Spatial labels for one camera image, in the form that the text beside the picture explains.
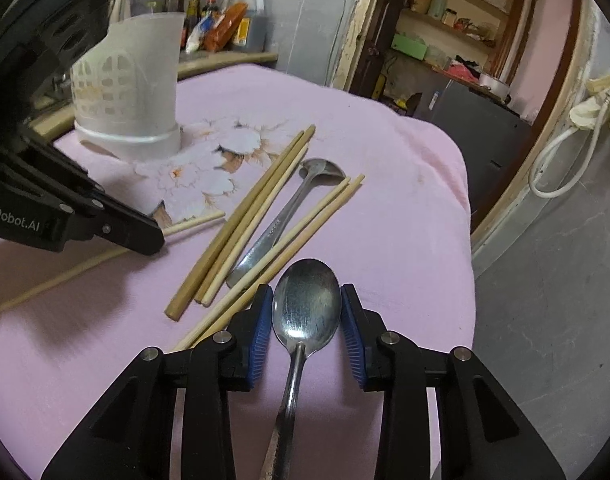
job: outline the metal pot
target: metal pot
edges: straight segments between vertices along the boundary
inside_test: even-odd
[[[509,85],[488,74],[481,74],[478,83],[480,86],[487,88],[492,94],[498,96],[503,102],[509,95]]]

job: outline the red cloth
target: red cloth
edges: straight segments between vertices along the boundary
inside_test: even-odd
[[[447,73],[457,77],[458,79],[464,79],[465,81],[469,81],[470,83],[478,84],[478,79],[476,79],[469,69],[463,64],[453,64],[447,69]]]

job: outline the white cable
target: white cable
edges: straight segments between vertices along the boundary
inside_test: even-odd
[[[584,175],[584,172],[587,170],[590,161],[592,160],[592,156],[594,156],[594,151],[596,150],[596,144],[598,143],[598,136],[600,136],[600,130],[602,129],[603,123],[605,121],[605,115],[607,115],[607,111],[610,109],[610,98],[605,99],[605,103],[600,109],[600,113],[598,114],[598,120],[596,121],[596,125],[594,126],[594,132],[592,133],[592,140],[590,141],[589,148],[587,149],[587,154],[585,155],[585,159],[582,162],[582,166],[580,170],[574,175],[574,177],[563,187],[555,191],[541,191],[536,188],[536,174],[541,170],[541,166],[543,161],[547,157],[547,154],[555,149],[561,142],[565,139],[568,139],[573,134],[579,131],[576,127],[571,127],[566,130],[564,133],[557,136],[554,140],[552,140],[544,149],[538,154],[534,164],[531,167],[530,171],[530,189],[531,192],[540,197],[540,198],[556,198],[564,195],[570,189],[572,189],[581,177]]]

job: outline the metal screw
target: metal screw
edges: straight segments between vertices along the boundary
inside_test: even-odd
[[[224,343],[229,343],[231,341],[231,334],[227,330],[221,330],[220,332],[216,332],[212,339],[215,343],[222,345]]]
[[[464,346],[454,348],[454,357],[459,361],[469,361],[471,359],[471,350]]]
[[[158,348],[154,348],[153,346],[150,346],[149,348],[145,348],[140,353],[140,358],[143,359],[143,361],[153,361],[157,357],[158,357]]]
[[[395,345],[400,341],[400,336],[396,332],[388,330],[380,335],[380,340],[386,345]]]

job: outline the bamboo chopstick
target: bamboo chopstick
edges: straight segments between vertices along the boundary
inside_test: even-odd
[[[307,215],[296,227],[280,239],[272,250],[250,270],[234,288],[229,291],[222,300],[220,300],[208,314],[194,327],[175,347],[173,351],[185,350],[190,348],[196,341],[201,339],[201,336],[209,333],[215,333],[227,326],[231,317],[238,311],[242,310],[256,293],[258,285],[269,283],[276,274],[291,260],[294,255],[309,241],[309,239],[320,229],[320,227],[338,211],[341,206],[349,200],[352,194],[358,189],[360,183],[364,179],[364,175],[359,175],[351,184],[347,185],[348,179],[345,179],[331,193],[328,194],[319,205],[332,196],[332,200],[327,201],[322,208],[318,205],[314,210]],[[260,277],[254,281],[253,285],[248,288],[242,295],[241,291],[252,282],[256,276],[267,265],[266,260],[273,260],[282,249],[285,249],[276,260],[262,272]]]
[[[234,266],[238,257],[240,256],[240,253],[243,252],[243,249],[247,245],[249,238],[252,237],[252,235],[254,234],[254,231],[256,231],[256,228],[258,227],[258,224],[261,222],[262,218],[264,218],[265,214],[267,213],[269,208],[274,203],[274,200],[276,200],[278,193],[280,193],[280,190],[283,188],[285,183],[288,181],[291,174],[296,169],[297,165],[300,164],[300,161],[305,156],[305,153],[307,152],[308,147],[309,147],[309,144],[305,144],[303,146],[303,149],[298,152],[298,155],[296,155],[294,160],[292,160],[290,166],[287,168],[287,171],[285,171],[285,173],[280,178],[280,180],[278,181],[276,186],[274,186],[274,188],[272,189],[271,193],[269,193],[269,196],[267,197],[267,199],[265,199],[265,201],[262,203],[261,208],[258,210],[258,212],[254,216],[254,218],[252,219],[250,224],[247,226],[247,228],[245,229],[245,232],[243,232],[243,234],[241,235],[239,240],[236,242],[236,245],[233,247],[233,249],[227,256],[227,259],[224,261],[222,267],[220,267],[220,270],[218,271],[217,275],[214,277],[213,280],[211,280],[210,286],[207,289],[207,292],[205,292],[205,296],[202,298],[203,305],[209,306],[211,304],[211,302],[214,300],[214,297],[220,290],[220,287],[222,286],[223,282],[225,281],[225,278],[227,277],[227,275],[229,274],[229,271]]]
[[[238,224],[247,213],[250,206],[255,202],[260,192],[266,187],[267,183],[272,179],[276,170],[280,167],[282,162],[290,155],[290,153],[296,148],[302,137],[305,135],[304,132],[300,132],[290,142],[290,145],[280,154],[280,157],[265,171],[264,175],[256,182],[255,186],[247,193],[247,196],[243,198],[243,201],[238,205],[235,211],[230,216],[229,220],[223,225],[222,229],[218,232],[216,237],[211,241],[211,244],[207,247],[205,252],[202,254],[200,259],[194,265],[194,268],[185,278],[184,282],[169,302],[169,305],[165,309],[165,314],[170,319],[178,321],[182,313],[189,306],[192,298],[198,291],[198,288],[202,284],[205,276],[209,272],[211,266],[219,256],[220,251],[223,249],[231,235],[234,233]]]
[[[287,168],[290,166],[291,161],[296,157],[297,153],[302,149],[302,147],[307,142],[309,142],[315,131],[316,127],[313,124],[307,130],[305,130],[303,136],[296,143],[296,145],[294,145],[294,148],[292,149],[291,153],[281,162],[280,166],[276,169],[276,172],[272,176],[272,179],[267,183],[265,188],[258,195],[258,200],[254,202],[249,208],[243,219],[240,221],[240,224],[236,227],[236,230],[231,235],[230,239],[226,241],[225,246],[220,251],[220,254],[216,258],[216,261],[211,266],[211,269],[209,269],[204,281],[202,282],[202,285],[198,288],[198,292],[196,292],[196,294],[194,295],[194,299],[196,301],[198,301],[199,303],[204,303],[205,293],[207,292],[210,283],[216,278],[217,273],[223,267],[225,260],[227,259],[231,251],[234,249],[234,246],[236,245],[237,241],[243,235],[243,232],[245,231],[247,226],[252,222],[254,216],[260,209],[262,202],[264,202],[269,193],[272,192],[272,189],[274,188],[275,184],[287,171]]]
[[[165,238],[167,238],[168,236],[175,235],[176,233],[180,233],[182,231],[186,231],[187,229],[191,229],[207,222],[223,218],[223,216],[225,216],[225,213],[223,213],[222,211],[217,211],[215,213],[202,216],[200,218],[193,218],[186,222],[180,222],[176,225],[168,227],[167,229],[163,229],[163,235],[165,236]],[[19,296],[16,296],[12,300],[5,301],[5,303],[2,303],[0,305],[0,312],[18,306],[19,304],[24,303],[25,301],[30,300],[31,298],[34,298],[35,296],[38,296],[39,294],[47,290],[50,290],[50,288],[54,288],[55,286],[58,286],[61,283],[65,283],[69,280],[72,280],[73,278],[79,276],[86,270],[93,269],[94,267],[102,264],[103,262],[121,256],[122,254],[128,253],[129,251],[129,249],[126,249],[124,247],[114,247],[105,251],[104,253],[98,254],[98,256],[94,256],[93,258],[90,258],[85,262],[73,266],[68,271],[63,272],[59,276],[56,276],[56,278],[47,280],[46,282],[41,283],[40,285],[36,285],[30,288],[28,291],[25,291],[24,293],[20,294]]]

